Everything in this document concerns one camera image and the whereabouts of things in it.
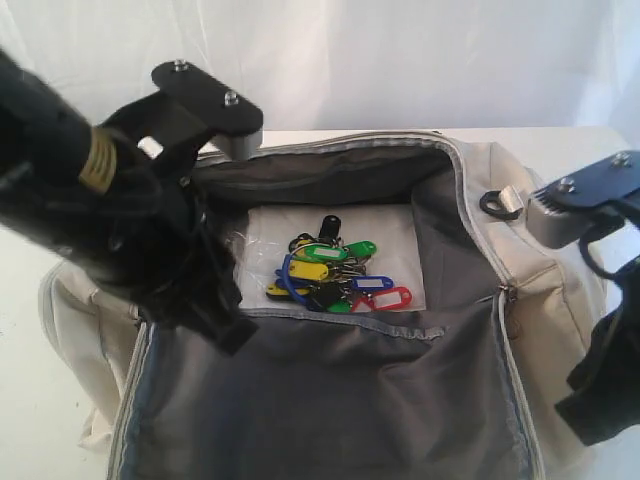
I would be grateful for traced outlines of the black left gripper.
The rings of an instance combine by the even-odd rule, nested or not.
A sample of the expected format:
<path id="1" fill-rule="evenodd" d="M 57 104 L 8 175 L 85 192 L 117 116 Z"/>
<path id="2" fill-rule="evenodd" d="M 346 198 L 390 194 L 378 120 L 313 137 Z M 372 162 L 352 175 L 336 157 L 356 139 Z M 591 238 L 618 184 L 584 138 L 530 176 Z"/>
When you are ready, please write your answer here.
<path id="1" fill-rule="evenodd" d="M 234 355 L 258 326 L 239 308 L 221 220 L 191 177 L 204 128 L 156 91 L 94 125 L 1 58 L 1 221 L 82 267 L 145 317 L 202 330 Z"/>

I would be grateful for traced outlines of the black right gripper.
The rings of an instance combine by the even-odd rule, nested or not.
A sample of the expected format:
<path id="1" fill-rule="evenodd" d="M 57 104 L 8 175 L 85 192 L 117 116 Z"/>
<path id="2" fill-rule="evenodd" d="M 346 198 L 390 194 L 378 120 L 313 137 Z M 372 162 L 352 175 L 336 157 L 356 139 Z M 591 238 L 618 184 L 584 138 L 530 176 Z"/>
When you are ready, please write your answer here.
<path id="1" fill-rule="evenodd" d="M 639 425 L 639 258 L 609 271 L 590 253 L 591 244 L 624 224 L 621 216 L 601 216 L 578 240 L 586 265 L 622 294 L 618 307 L 594 327 L 585 358 L 569 375 L 574 393 L 555 405 L 584 446 L 608 441 Z"/>

